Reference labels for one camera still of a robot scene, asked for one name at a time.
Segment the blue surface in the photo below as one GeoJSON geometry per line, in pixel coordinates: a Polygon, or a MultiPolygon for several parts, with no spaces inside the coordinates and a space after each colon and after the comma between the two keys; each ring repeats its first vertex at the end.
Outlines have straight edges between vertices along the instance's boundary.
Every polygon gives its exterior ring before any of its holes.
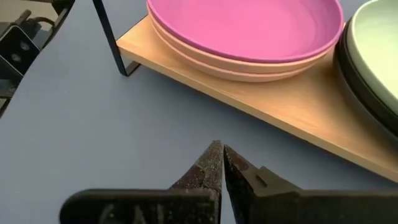
{"type": "MultiPolygon", "coordinates": [[[[346,19],[362,2],[342,2],[346,19]]],[[[105,5],[116,36],[146,15],[144,0],[105,5]]],[[[167,188],[213,139],[305,189],[398,186],[146,67],[121,76],[82,0],[0,119],[0,223],[58,223],[82,189],[167,188]]]]}

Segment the metal bracket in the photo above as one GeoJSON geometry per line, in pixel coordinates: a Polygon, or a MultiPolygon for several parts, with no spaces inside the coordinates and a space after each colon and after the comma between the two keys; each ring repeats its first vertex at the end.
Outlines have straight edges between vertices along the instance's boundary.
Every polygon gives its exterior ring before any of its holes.
{"type": "Polygon", "coordinates": [[[120,74],[128,77],[133,71],[135,71],[140,65],[138,62],[132,61],[126,68],[124,67],[120,50],[116,45],[116,40],[113,35],[111,24],[109,23],[108,15],[102,0],[93,0],[95,10],[97,11],[99,20],[101,21],[102,28],[104,30],[106,39],[108,40],[109,47],[111,48],[114,61],[118,66],[120,74]]]}

